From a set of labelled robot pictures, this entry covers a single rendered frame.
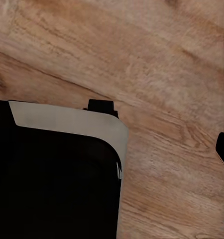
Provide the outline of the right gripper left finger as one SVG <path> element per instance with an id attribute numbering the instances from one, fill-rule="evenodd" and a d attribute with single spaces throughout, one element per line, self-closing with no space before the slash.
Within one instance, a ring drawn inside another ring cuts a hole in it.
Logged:
<path id="1" fill-rule="evenodd" d="M 18 143 L 15 133 L 0 136 L 0 180 L 18 153 Z"/>

